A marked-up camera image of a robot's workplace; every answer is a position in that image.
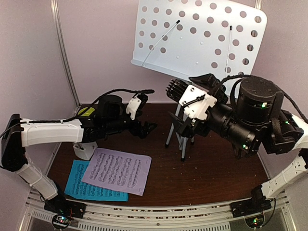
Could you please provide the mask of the purple sheet music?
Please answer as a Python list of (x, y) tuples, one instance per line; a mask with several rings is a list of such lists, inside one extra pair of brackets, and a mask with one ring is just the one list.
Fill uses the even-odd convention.
[(152, 158), (97, 148), (82, 182), (113, 191), (143, 196)]

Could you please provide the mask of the white music stand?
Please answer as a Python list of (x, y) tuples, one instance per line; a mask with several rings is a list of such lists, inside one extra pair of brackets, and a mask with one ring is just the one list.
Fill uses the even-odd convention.
[(252, 72), (267, 16), (231, 0), (141, 0), (132, 64), (190, 83)]

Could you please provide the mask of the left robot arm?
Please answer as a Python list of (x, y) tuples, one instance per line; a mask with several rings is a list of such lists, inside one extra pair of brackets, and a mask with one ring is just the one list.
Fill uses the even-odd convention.
[(93, 155), (96, 141), (124, 130), (144, 139), (157, 127), (156, 123), (142, 123), (137, 119), (147, 100), (146, 94), (136, 93), (125, 104), (121, 97), (106, 94), (96, 100), (96, 108), (91, 105), (81, 109), (76, 117), (63, 120), (30, 120), (13, 114), (1, 135), (2, 168), (18, 174), (50, 201), (53, 209), (64, 214), (69, 210), (69, 202), (54, 181), (26, 157), (26, 147), (72, 142), (76, 153)]

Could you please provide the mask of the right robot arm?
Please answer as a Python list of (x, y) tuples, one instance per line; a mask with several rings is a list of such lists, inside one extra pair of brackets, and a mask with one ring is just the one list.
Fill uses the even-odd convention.
[(247, 209), (257, 212), (308, 170), (308, 120), (282, 109), (288, 94), (272, 81), (238, 74), (222, 80), (213, 74), (172, 80), (167, 97), (186, 115), (172, 115), (176, 132), (185, 138), (213, 131), (228, 140), (237, 158), (255, 155), (260, 146), (268, 154), (299, 150), (294, 161), (272, 180), (252, 190)]

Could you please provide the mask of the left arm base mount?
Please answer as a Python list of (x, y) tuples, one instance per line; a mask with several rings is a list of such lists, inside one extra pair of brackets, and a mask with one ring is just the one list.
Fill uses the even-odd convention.
[(75, 218), (83, 218), (86, 211), (85, 203), (66, 200), (62, 194), (50, 200), (40, 195), (40, 199), (44, 202), (45, 210), (55, 213), (51, 224), (59, 231), (68, 228)]

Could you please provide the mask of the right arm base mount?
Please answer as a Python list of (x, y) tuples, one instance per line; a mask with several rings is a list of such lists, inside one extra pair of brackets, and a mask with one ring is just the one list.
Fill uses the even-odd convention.
[(261, 186), (251, 191), (251, 198), (230, 204), (233, 218), (245, 217), (246, 225), (252, 229), (260, 229), (266, 224), (264, 211), (271, 209), (271, 200), (263, 195)]

